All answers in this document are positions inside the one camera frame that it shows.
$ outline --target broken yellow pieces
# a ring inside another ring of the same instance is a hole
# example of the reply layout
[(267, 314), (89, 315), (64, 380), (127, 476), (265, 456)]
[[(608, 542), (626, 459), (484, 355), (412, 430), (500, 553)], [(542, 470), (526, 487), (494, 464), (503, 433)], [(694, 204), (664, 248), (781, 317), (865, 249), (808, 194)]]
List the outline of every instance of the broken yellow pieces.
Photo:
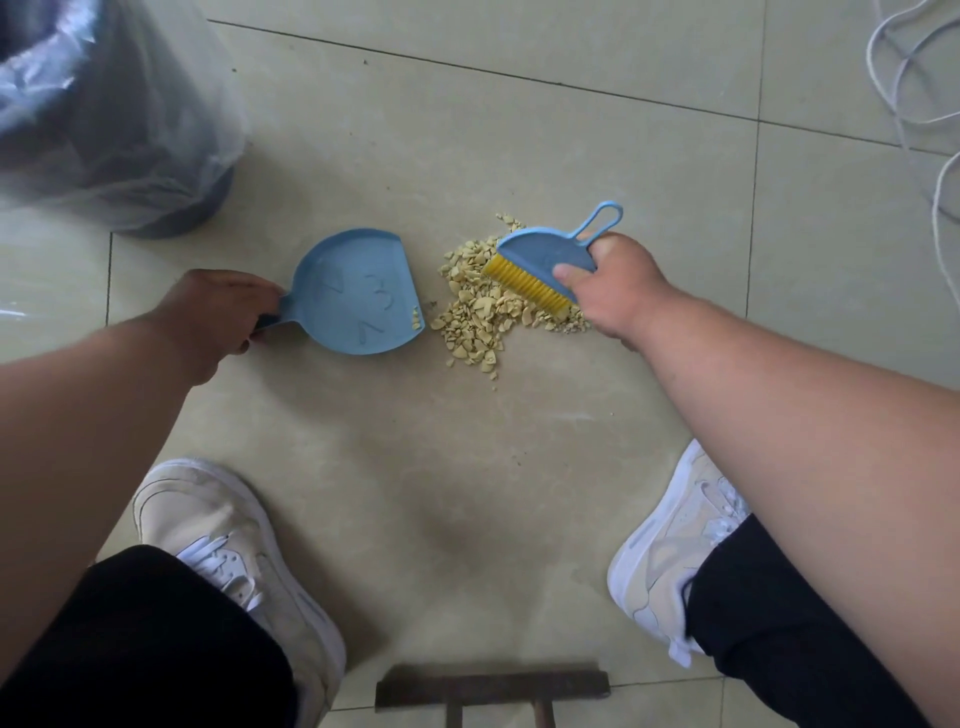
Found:
[[(496, 217), (510, 228), (510, 232), (526, 227), (511, 215)], [(470, 240), (444, 256), (446, 263), (438, 272), (447, 280), (450, 293), (457, 298), (445, 313), (430, 322), (430, 328), (443, 334), (446, 348), (454, 357), (446, 366), (452, 367), (456, 359), (468, 366), (479, 364), (480, 371), (490, 375), (492, 380), (497, 378), (496, 352), (503, 351), (502, 336), (517, 323), (528, 328), (543, 325), (548, 331), (560, 333), (578, 333), (589, 328), (578, 306), (572, 306), (565, 318), (555, 318), (484, 276), (481, 271), (496, 255), (499, 241), (498, 237)]]

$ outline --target forearm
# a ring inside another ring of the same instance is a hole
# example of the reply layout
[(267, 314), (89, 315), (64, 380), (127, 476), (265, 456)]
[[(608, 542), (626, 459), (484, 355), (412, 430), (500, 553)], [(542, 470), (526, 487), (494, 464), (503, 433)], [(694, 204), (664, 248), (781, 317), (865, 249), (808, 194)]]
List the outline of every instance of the forearm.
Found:
[(810, 584), (956, 724), (958, 395), (683, 295), (632, 343)]
[(0, 367), (0, 680), (96, 556), (192, 374), (148, 320)]

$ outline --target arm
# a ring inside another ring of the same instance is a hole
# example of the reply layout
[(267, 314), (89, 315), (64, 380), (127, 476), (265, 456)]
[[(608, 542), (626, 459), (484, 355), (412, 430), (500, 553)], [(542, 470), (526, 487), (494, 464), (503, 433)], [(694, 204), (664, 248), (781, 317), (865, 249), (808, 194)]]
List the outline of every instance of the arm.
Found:
[(960, 395), (823, 352), (674, 289), (635, 241), (563, 267), (647, 359), (820, 596), (936, 725), (960, 722)]
[(194, 271), (145, 316), (0, 366), (0, 682), (96, 557), (187, 393), (246, 349), (279, 293)]

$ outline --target yellow bristles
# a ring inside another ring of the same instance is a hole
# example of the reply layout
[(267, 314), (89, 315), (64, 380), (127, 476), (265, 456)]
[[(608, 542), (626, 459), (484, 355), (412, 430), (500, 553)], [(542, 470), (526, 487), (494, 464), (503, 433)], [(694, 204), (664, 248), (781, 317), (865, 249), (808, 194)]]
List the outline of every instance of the yellow bristles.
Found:
[(556, 316), (565, 319), (564, 315), (573, 304), (569, 298), (555, 291), (536, 276), (532, 276), (515, 263), (497, 254), (484, 266), (483, 274), (509, 288), (527, 301)]

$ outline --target clear plastic bag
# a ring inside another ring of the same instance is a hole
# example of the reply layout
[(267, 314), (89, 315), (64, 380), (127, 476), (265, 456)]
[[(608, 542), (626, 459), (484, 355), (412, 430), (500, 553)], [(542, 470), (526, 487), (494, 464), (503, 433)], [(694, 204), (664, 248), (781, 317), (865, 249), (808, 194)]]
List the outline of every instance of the clear plastic bag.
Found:
[(0, 0), (0, 209), (178, 234), (219, 207), (247, 137), (193, 0)]

